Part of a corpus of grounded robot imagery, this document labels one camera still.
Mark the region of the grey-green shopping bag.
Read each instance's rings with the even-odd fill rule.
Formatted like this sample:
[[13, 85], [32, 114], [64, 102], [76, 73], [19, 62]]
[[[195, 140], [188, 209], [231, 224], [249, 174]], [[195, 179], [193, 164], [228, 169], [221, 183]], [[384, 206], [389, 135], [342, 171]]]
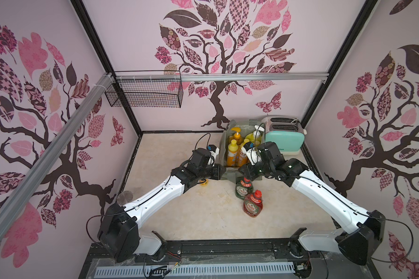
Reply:
[[249, 163], [246, 150], [250, 143], [260, 145], [263, 141], [265, 127], [259, 120], [236, 122], [232, 120], [227, 125], [220, 140], [220, 154], [216, 162], [225, 168], [221, 180], [233, 183], [242, 176], [239, 168]]

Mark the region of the orange pump soap bottle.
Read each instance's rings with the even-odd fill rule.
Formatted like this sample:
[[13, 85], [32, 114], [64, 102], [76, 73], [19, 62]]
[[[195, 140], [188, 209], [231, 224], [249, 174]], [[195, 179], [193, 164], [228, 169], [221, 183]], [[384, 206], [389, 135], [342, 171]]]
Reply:
[[243, 142], [243, 138], [241, 135], [242, 129], [240, 127], [233, 127], [230, 130], [233, 131], [234, 134], [229, 137], [229, 142], [231, 142], [232, 140], [236, 140], [236, 144], [240, 145]]

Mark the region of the large yellow dish soap bottle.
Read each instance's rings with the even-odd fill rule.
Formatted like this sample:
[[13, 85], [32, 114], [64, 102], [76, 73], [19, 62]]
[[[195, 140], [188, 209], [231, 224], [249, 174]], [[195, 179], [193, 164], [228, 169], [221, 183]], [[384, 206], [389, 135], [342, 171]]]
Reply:
[[262, 143], [263, 134], [265, 133], [265, 128], [263, 125], [255, 125], [254, 131], [245, 136], [245, 139], [248, 139], [254, 145], [259, 146]]

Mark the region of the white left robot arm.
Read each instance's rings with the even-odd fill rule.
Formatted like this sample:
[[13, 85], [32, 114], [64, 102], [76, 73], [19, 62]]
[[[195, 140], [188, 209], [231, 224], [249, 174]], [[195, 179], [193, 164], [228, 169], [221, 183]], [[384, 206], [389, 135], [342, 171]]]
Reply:
[[183, 195], [201, 180], [220, 180], [226, 168], [220, 164], [204, 167], [180, 166], [158, 187], [123, 206], [110, 206], [101, 223], [98, 239], [118, 263], [135, 254], [160, 261], [167, 242], [155, 231], [141, 233], [143, 224], [168, 202]]

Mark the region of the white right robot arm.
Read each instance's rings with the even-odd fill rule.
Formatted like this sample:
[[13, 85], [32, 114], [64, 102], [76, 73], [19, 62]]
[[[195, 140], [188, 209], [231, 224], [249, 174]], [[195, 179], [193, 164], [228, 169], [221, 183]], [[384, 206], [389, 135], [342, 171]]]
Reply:
[[249, 180], [273, 178], [302, 193], [339, 224], [334, 231], [304, 231], [297, 240], [306, 251], [341, 253], [351, 262], [365, 266], [383, 241], [385, 216], [356, 205], [320, 180], [301, 161], [292, 158], [279, 166], [265, 162], [242, 166]]

